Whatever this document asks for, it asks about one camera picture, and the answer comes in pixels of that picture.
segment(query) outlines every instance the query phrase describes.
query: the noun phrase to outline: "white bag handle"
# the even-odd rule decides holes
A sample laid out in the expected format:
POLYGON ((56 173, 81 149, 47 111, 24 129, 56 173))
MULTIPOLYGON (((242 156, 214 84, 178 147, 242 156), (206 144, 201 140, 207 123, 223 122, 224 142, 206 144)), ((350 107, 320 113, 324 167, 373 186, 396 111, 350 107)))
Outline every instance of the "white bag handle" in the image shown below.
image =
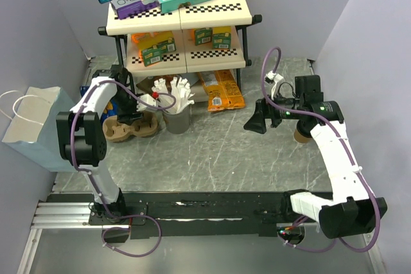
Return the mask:
MULTIPOLYGON (((22 99, 28 98, 28 97, 31 97, 31 98, 39 98, 39 99, 42 99, 43 101, 46 101, 46 102, 49 103, 49 104, 52 104, 52 102, 49 102, 49 101, 46 100, 45 98, 42 98, 41 96, 36 96, 36 95, 34 95, 34 94, 24 95, 24 93, 21 92, 21 91, 19 91, 19 90, 6 91, 5 93, 3 93, 3 94, 0 95, 0 99, 1 99, 5 94, 9 94, 9 93, 13 93, 13 92, 18 92, 18 93, 23 94, 23 96, 21 96, 21 97, 19 97, 18 99, 16 99, 15 102, 14 102, 14 104, 13 104, 13 112, 14 112, 14 114, 15 114, 17 117, 19 117, 19 118, 21 118, 21 119, 23 119, 23 120, 26 120, 26 121, 28 121, 28 122, 37 123, 37 124, 39 124, 39 125, 41 125, 41 126, 44 125, 44 123, 37 122, 37 121, 34 121, 34 120, 30 120, 30 119, 27 119, 27 118, 25 118, 25 117, 23 117, 23 116, 20 116, 20 115, 15 111, 15 107, 16 107, 16 105, 17 105, 18 102, 20 102, 22 99)), ((1 112, 3 115, 5 115, 7 118, 9 118, 10 120, 13 120, 13 118, 10 117, 8 114, 6 114, 1 108, 0 108, 0 112, 1 112)))

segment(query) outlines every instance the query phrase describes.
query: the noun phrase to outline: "gray bucket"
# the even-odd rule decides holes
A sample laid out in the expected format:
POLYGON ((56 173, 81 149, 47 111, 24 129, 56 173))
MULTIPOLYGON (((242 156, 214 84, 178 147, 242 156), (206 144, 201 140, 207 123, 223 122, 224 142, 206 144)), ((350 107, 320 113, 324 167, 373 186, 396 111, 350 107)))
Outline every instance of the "gray bucket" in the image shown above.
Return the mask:
POLYGON ((191 105, 188 105, 179 114, 169 114, 162 112, 167 131, 172 134, 182 134, 190 127, 191 105))

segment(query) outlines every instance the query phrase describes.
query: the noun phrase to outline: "shelf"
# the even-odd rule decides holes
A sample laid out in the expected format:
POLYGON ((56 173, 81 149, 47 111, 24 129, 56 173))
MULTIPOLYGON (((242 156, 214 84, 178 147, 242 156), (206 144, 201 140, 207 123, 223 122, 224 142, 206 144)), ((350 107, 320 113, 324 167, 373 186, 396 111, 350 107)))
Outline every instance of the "shelf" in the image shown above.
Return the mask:
POLYGON ((252 16, 245 0, 210 0, 180 9, 181 29, 249 25, 252 16))
POLYGON ((118 19, 109 5, 106 31, 108 35, 126 35, 129 33, 180 30, 179 11, 162 14, 160 8, 139 13, 126 19, 118 19))
POLYGON ((231 48, 212 49, 211 43, 196 46, 189 30, 183 30, 187 72, 204 72, 245 67, 236 28, 231 28, 231 48))
POLYGON ((140 59, 137 46, 127 38, 127 64, 126 68, 137 77, 157 76, 165 74, 187 73, 186 57, 184 54, 184 44, 181 30, 173 31, 176 51, 165 53, 163 61, 148 67, 144 66, 140 59))

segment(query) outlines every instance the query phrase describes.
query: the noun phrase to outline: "white label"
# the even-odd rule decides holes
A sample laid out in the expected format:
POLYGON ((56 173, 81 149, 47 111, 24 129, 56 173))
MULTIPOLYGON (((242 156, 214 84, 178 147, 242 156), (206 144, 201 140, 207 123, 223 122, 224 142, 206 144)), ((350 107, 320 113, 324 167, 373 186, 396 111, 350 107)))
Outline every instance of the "white label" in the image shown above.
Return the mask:
POLYGON ((152 58, 152 59, 150 60, 150 63, 153 64, 154 62, 159 62, 159 61, 160 61, 160 56, 152 58))
POLYGON ((214 72, 201 72, 201 77, 203 77, 204 85, 206 87, 218 85, 218 81, 216 80, 214 72))
POLYGON ((168 51, 175 51, 174 44, 168 44, 167 45, 167 50, 168 51))
POLYGON ((215 106, 221 106, 221 104, 222 104, 222 101, 221 101, 220 98, 215 97, 215 98, 213 99, 213 105, 215 105, 215 106))

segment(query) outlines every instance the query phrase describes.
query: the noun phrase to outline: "paper bag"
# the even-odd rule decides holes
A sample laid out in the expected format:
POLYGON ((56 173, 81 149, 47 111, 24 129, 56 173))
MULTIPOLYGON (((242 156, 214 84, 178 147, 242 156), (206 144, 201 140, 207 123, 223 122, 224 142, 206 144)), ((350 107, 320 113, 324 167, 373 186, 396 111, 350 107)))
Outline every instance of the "paper bag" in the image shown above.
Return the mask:
POLYGON ((30 87, 27 94, 44 99, 23 98, 17 114, 43 125, 15 116, 4 135, 3 142, 50 171, 75 172, 69 161, 63 160, 60 156, 56 126, 57 114, 69 111, 74 102, 60 87, 30 87))

